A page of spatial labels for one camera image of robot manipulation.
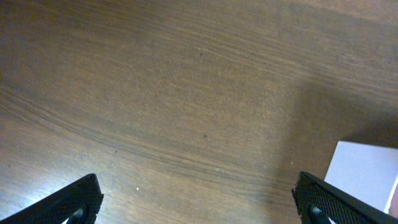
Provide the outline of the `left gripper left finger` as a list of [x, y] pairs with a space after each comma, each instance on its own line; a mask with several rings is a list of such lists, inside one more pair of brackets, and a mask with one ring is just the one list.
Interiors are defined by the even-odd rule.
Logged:
[[1, 223], [94, 224], [104, 195], [95, 174], [88, 174]]

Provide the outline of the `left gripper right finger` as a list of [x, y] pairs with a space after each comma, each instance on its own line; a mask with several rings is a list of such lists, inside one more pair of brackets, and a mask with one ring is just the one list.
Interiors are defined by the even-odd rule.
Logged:
[[301, 171], [292, 189], [297, 213], [304, 224], [397, 224], [394, 218], [326, 183]]

